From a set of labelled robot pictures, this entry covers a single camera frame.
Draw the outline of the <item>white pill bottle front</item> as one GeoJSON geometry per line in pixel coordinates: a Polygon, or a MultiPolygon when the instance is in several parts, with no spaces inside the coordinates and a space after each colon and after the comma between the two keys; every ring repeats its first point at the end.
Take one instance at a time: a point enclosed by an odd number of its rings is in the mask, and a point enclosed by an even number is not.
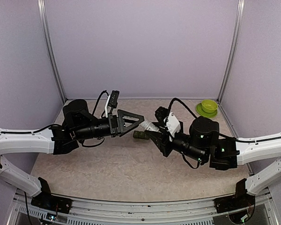
{"type": "Polygon", "coordinates": [[[148,120],[144,120],[140,126],[146,131],[159,132],[159,128],[148,120]]]}

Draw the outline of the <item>green weekly pill organizer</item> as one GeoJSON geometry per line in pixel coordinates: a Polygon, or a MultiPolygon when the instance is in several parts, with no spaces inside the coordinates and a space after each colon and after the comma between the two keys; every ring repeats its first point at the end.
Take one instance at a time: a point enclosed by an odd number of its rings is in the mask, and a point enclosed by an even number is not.
{"type": "Polygon", "coordinates": [[[144,131],[137,131],[133,132],[133,138],[139,140],[149,140],[149,136],[144,131]]]}

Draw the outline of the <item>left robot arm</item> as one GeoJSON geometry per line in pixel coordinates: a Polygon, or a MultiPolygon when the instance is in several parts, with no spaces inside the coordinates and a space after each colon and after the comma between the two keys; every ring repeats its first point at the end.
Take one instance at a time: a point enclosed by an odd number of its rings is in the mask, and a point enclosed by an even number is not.
{"type": "Polygon", "coordinates": [[[64,121],[39,130],[8,130],[0,128],[0,179],[37,198],[50,209],[56,204],[46,180],[36,178],[6,158],[10,153],[68,154],[79,148],[85,140],[106,136],[123,136],[138,127],[144,117],[135,113],[118,110],[97,118],[89,112],[84,99],[76,99],[63,107],[64,121]]]}

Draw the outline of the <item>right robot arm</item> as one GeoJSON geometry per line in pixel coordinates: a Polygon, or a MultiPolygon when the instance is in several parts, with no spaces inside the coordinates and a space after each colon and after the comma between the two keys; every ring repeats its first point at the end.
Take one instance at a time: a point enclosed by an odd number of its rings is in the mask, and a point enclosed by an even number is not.
{"type": "Polygon", "coordinates": [[[198,166],[208,163],[211,168],[221,171],[273,158],[274,162],[268,167],[236,184],[230,204],[240,208],[250,196],[258,195],[281,178],[281,132],[256,138],[235,138],[220,134],[219,128],[218,122],[200,116],[190,125],[189,134],[185,134],[183,123],[171,115],[151,124],[145,133],[164,157],[176,151],[183,160],[191,158],[198,166]]]}

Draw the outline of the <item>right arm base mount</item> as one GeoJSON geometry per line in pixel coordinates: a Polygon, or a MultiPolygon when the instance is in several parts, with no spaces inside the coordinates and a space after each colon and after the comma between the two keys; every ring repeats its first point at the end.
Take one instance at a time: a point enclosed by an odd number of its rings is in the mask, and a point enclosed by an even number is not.
{"type": "Polygon", "coordinates": [[[246,208],[255,204],[255,196],[244,195],[242,197],[234,197],[229,195],[214,199],[214,206],[217,213],[224,213],[233,210],[246,208]]]}

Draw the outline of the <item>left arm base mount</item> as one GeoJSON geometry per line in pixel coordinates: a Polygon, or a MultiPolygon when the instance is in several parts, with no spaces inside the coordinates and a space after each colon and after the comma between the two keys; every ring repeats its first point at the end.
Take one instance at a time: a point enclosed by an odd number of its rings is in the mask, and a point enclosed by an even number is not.
{"type": "Polygon", "coordinates": [[[57,213],[69,214],[72,200],[69,198],[50,196],[37,196],[31,200],[31,205],[44,210],[50,210],[57,213]]]}

